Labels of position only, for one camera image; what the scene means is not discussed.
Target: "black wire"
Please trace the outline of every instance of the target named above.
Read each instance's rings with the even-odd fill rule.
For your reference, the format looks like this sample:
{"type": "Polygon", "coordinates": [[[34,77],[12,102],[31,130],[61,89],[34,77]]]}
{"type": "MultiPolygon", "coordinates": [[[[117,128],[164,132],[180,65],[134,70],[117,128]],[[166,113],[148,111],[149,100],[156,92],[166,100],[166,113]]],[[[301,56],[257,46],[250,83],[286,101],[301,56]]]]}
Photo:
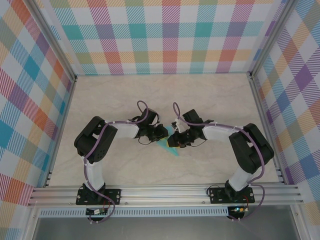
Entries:
{"type": "Polygon", "coordinates": [[[150,142],[149,142],[149,143],[147,143],[147,144],[142,143],[142,142],[140,142],[140,138],[141,138],[141,137],[139,137],[138,142],[139,142],[141,145],[149,145],[150,143],[152,143],[152,141],[150,141],[150,142]]]}
{"type": "Polygon", "coordinates": [[[208,193],[208,191],[209,191],[209,189],[212,187],[212,186],[217,186],[218,188],[220,188],[218,185],[216,185],[216,184],[213,184],[213,185],[211,185],[210,187],[208,187],[207,189],[206,189],[206,194],[210,197],[210,195],[209,195],[209,193],[208,193]]]}
{"type": "Polygon", "coordinates": [[[191,147],[193,147],[193,148],[195,148],[195,147],[200,146],[201,144],[204,144],[206,141],[207,141],[207,140],[204,140],[202,143],[200,143],[200,144],[199,144],[199,145],[197,145],[197,146],[192,146],[192,145],[191,145],[191,143],[190,143],[190,146],[191,146],[191,147]]]}

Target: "marble surface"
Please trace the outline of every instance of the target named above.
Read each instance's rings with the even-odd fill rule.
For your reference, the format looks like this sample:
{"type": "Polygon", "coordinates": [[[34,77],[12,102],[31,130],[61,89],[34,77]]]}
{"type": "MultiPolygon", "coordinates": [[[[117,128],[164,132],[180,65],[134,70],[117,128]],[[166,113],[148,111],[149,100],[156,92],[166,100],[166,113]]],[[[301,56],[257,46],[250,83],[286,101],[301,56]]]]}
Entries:
{"type": "MultiPolygon", "coordinates": [[[[77,135],[94,116],[116,121],[140,115],[138,100],[157,111],[164,126],[176,118],[175,101],[182,114],[195,109],[204,121],[232,126],[255,123],[263,129],[244,73],[80,76],[50,186],[81,185],[85,178],[83,161],[74,147],[77,135]]],[[[137,139],[115,139],[103,159],[103,177],[108,185],[224,183],[238,166],[230,143],[207,141],[199,147],[178,149],[178,154],[156,143],[141,145],[137,139]]],[[[259,182],[277,181],[270,161],[259,182]]]]}

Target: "purple cable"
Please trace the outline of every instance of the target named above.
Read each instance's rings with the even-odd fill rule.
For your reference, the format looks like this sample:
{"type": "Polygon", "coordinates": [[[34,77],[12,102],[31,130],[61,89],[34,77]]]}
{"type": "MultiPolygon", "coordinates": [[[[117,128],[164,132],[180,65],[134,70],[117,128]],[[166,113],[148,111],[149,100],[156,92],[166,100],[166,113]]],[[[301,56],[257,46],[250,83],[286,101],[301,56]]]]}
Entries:
{"type": "MultiPolygon", "coordinates": [[[[243,129],[241,129],[239,127],[236,127],[236,126],[229,126],[229,125],[218,124],[218,123],[191,123],[191,122],[187,122],[186,120],[184,120],[180,116],[180,108],[179,108],[179,106],[178,106],[178,104],[176,102],[173,103],[173,111],[176,114],[176,116],[178,117],[178,119],[180,119],[182,122],[184,122],[187,125],[191,125],[191,126],[217,126],[217,127],[222,127],[222,128],[226,128],[226,129],[235,129],[235,130],[238,130],[241,133],[243,133],[250,140],[250,142],[253,144],[256,152],[258,153],[260,161],[261,161],[261,173],[260,173],[260,175],[257,176],[257,177],[254,177],[253,179],[251,179],[248,182],[248,184],[251,184],[253,181],[260,179],[264,175],[264,173],[265,173],[265,161],[264,161],[264,158],[262,157],[262,154],[260,152],[260,149],[259,149],[258,145],[255,143],[255,141],[252,139],[252,137],[249,135],[249,133],[245,132],[243,129]]],[[[251,184],[251,185],[262,188],[262,198],[261,198],[261,201],[260,201],[259,205],[256,207],[255,211],[253,213],[251,213],[249,216],[246,216],[246,217],[244,217],[242,219],[247,219],[251,215],[253,215],[260,208],[260,206],[262,205],[262,203],[263,203],[263,201],[265,199],[266,191],[265,191],[264,187],[262,185],[260,185],[260,184],[251,184]]]]}
{"type": "Polygon", "coordinates": [[[107,123],[103,126],[103,128],[101,129],[101,132],[100,132],[100,134],[99,134],[99,137],[98,137],[98,139],[96,140],[93,148],[92,148],[92,149],[90,150],[90,152],[83,158],[83,163],[84,163],[84,168],[83,168],[83,170],[84,170],[84,177],[85,177],[85,180],[86,180],[86,182],[88,183],[89,187],[91,188],[92,191],[94,191],[94,192],[95,192],[96,194],[98,194],[99,196],[107,199],[107,200],[108,200],[109,202],[111,202],[112,205],[113,205],[112,212],[111,212],[108,216],[104,217],[104,218],[103,218],[102,220],[100,220],[100,221],[93,221],[93,220],[91,219],[91,215],[90,215],[90,216],[89,216],[89,220],[91,221],[90,223],[99,224],[99,223],[103,223],[104,221],[108,220],[108,219],[111,217],[111,215],[114,214],[115,209],[116,209],[116,204],[115,204],[115,202],[114,202],[111,198],[109,198],[108,196],[103,195],[102,193],[100,193],[100,192],[98,192],[97,190],[95,190],[95,188],[94,188],[94,187],[91,185],[91,183],[89,182],[89,180],[88,180],[88,174],[87,174],[87,164],[88,164],[88,160],[87,160],[87,159],[91,156],[91,154],[92,154],[92,153],[95,151],[95,149],[97,148],[97,146],[98,146],[98,144],[99,144],[99,142],[100,142],[100,140],[101,140],[101,137],[102,137],[104,131],[106,130],[107,126],[112,125],[112,124],[138,124],[138,123],[143,122],[143,121],[147,118],[148,113],[149,113],[148,105],[147,105],[144,101],[142,101],[142,100],[137,101],[136,104],[137,104],[140,112],[142,112],[142,110],[141,110],[141,108],[140,108],[140,106],[139,106],[139,103],[143,103],[143,104],[145,105],[146,113],[145,113],[144,118],[142,118],[142,119],[139,120],[139,121],[110,121],[110,122],[107,122],[107,123]]]}

